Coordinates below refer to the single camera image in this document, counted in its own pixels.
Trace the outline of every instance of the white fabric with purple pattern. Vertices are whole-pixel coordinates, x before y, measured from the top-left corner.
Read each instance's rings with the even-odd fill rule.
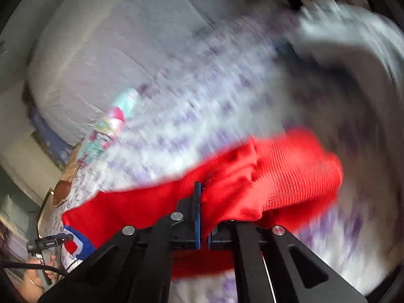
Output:
[[[296,235],[360,292],[373,290],[400,262],[402,248],[383,135],[349,75],[303,64],[278,46],[295,17],[264,6],[173,56],[115,145],[78,172],[47,232],[63,231],[61,214],[98,190],[155,183],[251,134],[304,125],[338,154],[345,176],[338,202]],[[73,260],[64,249],[61,258],[64,265]],[[170,302],[236,302],[234,273],[176,280]]]

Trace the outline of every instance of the black cable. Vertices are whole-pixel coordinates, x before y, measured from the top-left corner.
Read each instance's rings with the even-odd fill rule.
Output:
[[[66,276],[67,273],[63,270],[50,267],[48,265],[43,264],[31,264],[31,263],[19,263],[19,262],[10,262],[10,261],[0,261],[0,267],[4,269],[27,269],[27,270],[49,270],[56,273],[59,273],[63,276]]]
[[[75,259],[73,262],[71,262],[70,264],[69,264],[69,266],[66,268],[66,270],[65,270],[65,272],[66,272],[66,275],[68,275],[68,273],[67,273],[67,271],[70,269],[70,267],[74,264],[74,263],[76,263],[78,261],[78,259]]]
[[[59,265],[63,266],[63,264],[62,264],[62,245],[60,245],[59,260],[60,260]]]
[[[68,270],[70,269],[70,267],[71,267],[74,263],[76,263],[77,261],[78,261],[78,259],[75,259],[73,262],[71,262],[71,263],[69,264],[69,266],[66,268],[65,272],[67,273]]]

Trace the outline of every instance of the red knit fabric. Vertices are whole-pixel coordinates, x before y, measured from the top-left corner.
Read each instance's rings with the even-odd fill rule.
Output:
[[[225,220],[256,221],[264,227],[282,224],[294,231],[329,206],[342,178],[338,158],[324,151],[310,131],[296,129],[277,138],[251,138],[206,160],[176,181],[128,191],[98,192],[80,207],[65,212],[62,221],[98,248],[128,224],[137,228],[152,226],[173,212],[178,200],[193,193],[195,181],[201,181],[204,237]],[[177,254],[174,276],[232,267],[231,255],[226,252]]]

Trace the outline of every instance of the mattress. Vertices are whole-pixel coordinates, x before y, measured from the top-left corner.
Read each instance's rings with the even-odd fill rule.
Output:
[[[74,146],[125,88],[141,88],[183,44],[247,9],[247,0],[64,0],[32,54],[36,106]]]
[[[362,294],[371,292],[402,258],[384,136],[353,78],[303,62],[282,43],[295,22],[268,4],[172,56],[116,143],[78,171],[47,234],[63,232],[61,214],[98,190],[150,185],[250,135],[305,126],[339,156],[344,181],[336,204],[295,235]],[[63,249],[61,261],[66,267],[74,258]],[[236,302],[234,272],[175,280],[170,302]]]

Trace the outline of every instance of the finger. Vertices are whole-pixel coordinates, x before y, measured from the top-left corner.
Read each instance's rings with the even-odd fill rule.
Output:
[[[54,267],[55,263],[52,260],[50,260],[46,265],[49,267]]]
[[[27,274],[28,278],[30,278],[33,282],[39,284],[40,279],[38,277],[36,270],[28,269],[28,270],[26,270],[26,274]]]
[[[29,263],[29,264],[41,264],[41,261],[39,261],[38,259],[32,258],[32,259],[29,259],[27,261],[27,263]]]

